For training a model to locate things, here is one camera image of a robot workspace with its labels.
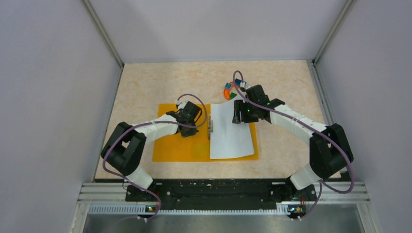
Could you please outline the orange plastic clip folder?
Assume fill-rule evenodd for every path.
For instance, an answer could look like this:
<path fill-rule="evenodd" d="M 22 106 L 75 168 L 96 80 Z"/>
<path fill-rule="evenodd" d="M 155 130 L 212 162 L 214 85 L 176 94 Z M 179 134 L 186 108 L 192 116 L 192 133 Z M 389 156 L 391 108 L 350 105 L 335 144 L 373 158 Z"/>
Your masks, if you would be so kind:
<path fill-rule="evenodd" d="M 259 159 L 256 127 L 249 124 L 252 139 L 257 149 L 254 155 L 228 160 L 211 160 L 210 140 L 207 124 L 200 127 L 194 136 L 183 138 L 180 133 L 168 135 L 154 142 L 153 162 L 218 162 L 218 161 L 247 161 Z"/>

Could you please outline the white paper sheets stack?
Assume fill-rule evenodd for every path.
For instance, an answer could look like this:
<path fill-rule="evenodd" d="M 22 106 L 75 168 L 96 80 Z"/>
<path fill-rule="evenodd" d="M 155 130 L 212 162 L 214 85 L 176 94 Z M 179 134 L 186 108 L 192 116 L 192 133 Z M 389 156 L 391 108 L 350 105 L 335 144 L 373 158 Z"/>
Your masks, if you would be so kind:
<path fill-rule="evenodd" d="M 230 160 L 254 155 L 255 148 L 249 124 L 232 123 L 234 116 L 234 101 L 210 105 L 211 160 Z"/>

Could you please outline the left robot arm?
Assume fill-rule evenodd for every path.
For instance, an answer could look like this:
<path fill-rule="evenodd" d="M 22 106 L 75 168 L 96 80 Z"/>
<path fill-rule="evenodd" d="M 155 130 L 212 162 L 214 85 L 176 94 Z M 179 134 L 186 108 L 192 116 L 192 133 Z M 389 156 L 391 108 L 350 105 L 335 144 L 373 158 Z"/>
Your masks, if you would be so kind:
<path fill-rule="evenodd" d="M 202 108 L 190 101 L 176 107 L 174 111 L 138 125 L 119 123 L 102 149 L 102 159 L 127 181 L 138 185 L 137 194 L 143 200 L 153 199 L 156 193 L 153 178 L 140 165 L 145 145 L 168 135 L 180 133 L 182 137 L 189 137 L 199 131 L 196 120 L 202 115 Z"/>

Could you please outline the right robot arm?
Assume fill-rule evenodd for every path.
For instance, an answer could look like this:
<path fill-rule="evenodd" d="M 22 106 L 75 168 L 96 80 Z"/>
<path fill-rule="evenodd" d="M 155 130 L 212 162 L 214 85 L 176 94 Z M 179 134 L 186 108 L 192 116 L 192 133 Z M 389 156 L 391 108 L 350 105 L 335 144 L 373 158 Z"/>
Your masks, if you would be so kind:
<path fill-rule="evenodd" d="M 294 111 L 284 101 L 270 100 L 261 85 L 235 86 L 240 100 L 234 104 L 233 123 L 250 123 L 265 120 L 277 125 L 305 142 L 309 147 L 309 163 L 286 179 L 285 194 L 291 200 L 304 195 L 305 188 L 313 183 L 325 183 L 331 175 L 347 169 L 350 185 L 346 190 L 327 187 L 337 193 L 346 194 L 355 185 L 351 163 L 353 154 L 341 125 L 325 125 Z"/>

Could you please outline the green toy brick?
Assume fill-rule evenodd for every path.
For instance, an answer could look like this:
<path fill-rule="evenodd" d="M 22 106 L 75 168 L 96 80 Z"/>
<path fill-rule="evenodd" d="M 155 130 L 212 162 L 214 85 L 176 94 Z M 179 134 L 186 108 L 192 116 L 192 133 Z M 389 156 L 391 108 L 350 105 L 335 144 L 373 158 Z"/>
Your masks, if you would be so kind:
<path fill-rule="evenodd" d="M 236 96 L 237 96 L 236 93 L 230 93 L 230 95 L 229 95 L 229 100 L 235 98 Z"/>

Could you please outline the orange curved toy track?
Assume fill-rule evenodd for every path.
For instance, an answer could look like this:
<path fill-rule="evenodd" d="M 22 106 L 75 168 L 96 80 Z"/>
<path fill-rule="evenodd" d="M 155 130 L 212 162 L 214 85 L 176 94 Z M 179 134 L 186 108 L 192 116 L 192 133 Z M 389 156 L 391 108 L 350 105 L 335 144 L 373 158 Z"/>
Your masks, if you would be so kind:
<path fill-rule="evenodd" d="M 223 90 L 223 96 L 226 100 L 229 100 L 230 93 L 236 93 L 237 94 L 235 83 L 234 82 L 231 82 L 231 83 L 232 83 L 233 88 L 231 89 L 230 92 Z"/>

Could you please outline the light blue toy brick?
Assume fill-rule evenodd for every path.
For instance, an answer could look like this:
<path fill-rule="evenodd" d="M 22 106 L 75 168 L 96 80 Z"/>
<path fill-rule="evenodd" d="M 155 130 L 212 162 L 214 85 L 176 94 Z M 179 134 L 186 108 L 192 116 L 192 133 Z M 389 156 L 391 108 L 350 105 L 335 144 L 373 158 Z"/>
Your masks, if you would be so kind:
<path fill-rule="evenodd" d="M 232 83 L 226 83 L 224 86 L 224 90 L 225 91 L 231 91 L 231 89 L 233 88 Z"/>

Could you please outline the dark blue toy brick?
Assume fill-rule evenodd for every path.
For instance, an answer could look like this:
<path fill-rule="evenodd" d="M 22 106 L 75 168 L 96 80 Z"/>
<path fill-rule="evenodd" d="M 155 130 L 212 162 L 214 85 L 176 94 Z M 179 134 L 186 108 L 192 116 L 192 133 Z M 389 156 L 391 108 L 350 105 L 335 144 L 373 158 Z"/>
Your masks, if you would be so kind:
<path fill-rule="evenodd" d="M 241 79 L 235 79 L 235 86 L 238 88 L 246 88 L 247 87 L 247 82 Z"/>

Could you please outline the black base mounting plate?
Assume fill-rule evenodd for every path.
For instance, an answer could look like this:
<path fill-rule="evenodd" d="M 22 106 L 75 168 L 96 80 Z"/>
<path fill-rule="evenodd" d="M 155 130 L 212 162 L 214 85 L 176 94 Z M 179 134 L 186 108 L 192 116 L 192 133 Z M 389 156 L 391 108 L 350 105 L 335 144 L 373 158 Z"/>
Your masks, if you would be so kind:
<path fill-rule="evenodd" d="M 296 190 L 282 179 L 155 179 L 148 190 L 129 185 L 125 200 L 161 200 L 161 210 L 274 210 L 317 198 L 314 185 Z"/>

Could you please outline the right aluminium frame post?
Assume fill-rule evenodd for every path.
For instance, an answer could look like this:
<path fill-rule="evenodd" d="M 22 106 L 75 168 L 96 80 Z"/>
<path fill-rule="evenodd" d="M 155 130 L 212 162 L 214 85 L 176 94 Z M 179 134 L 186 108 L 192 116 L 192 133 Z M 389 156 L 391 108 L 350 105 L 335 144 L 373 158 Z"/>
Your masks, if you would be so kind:
<path fill-rule="evenodd" d="M 333 22 L 330 30 L 328 31 L 328 34 L 326 35 L 324 41 L 322 42 L 319 50 L 317 51 L 315 57 L 312 60 L 313 66 L 317 66 L 318 63 L 321 61 L 323 55 L 325 54 L 326 50 L 332 43 L 334 37 L 338 33 L 341 25 L 343 24 L 345 18 L 353 8 L 353 5 L 356 3 L 356 0 L 346 0 L 345 4 L 343 5 L 341 11 L 337 15 L 335 21 Z"/>

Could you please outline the aluminium front rail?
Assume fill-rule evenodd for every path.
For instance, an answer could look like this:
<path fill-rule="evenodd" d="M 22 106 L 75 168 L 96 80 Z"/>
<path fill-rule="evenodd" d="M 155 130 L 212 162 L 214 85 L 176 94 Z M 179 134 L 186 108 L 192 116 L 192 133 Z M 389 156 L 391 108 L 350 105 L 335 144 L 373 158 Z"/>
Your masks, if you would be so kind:
<path fill-rule="evenodd" d="M 164 203 L 181 201 L 183 198 L 254 198 L 264 202 L 299 202 L 286 195 L 284 182 L 269 179 L 196 179 L 158 180 L 149 187 L 150 193 L 139 191 L 126 183 L 113 181 L 85 183 L 78 197 L 79 202 L 102 203 L 122 201 L 152 201 L 157 195 Z"/>

